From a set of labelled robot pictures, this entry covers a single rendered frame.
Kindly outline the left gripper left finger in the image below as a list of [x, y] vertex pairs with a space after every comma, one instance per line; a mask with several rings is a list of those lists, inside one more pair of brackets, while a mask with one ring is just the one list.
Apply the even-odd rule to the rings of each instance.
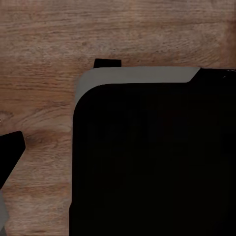
[[0, 136], [0, 190], [26, 149], [22, 131]]

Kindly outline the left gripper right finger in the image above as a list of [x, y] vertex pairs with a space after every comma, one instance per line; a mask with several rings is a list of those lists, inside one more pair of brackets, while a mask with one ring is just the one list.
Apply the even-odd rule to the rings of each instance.
[[222, 136], [220, 148], [236, 170], [236, 133], [225, 131]]

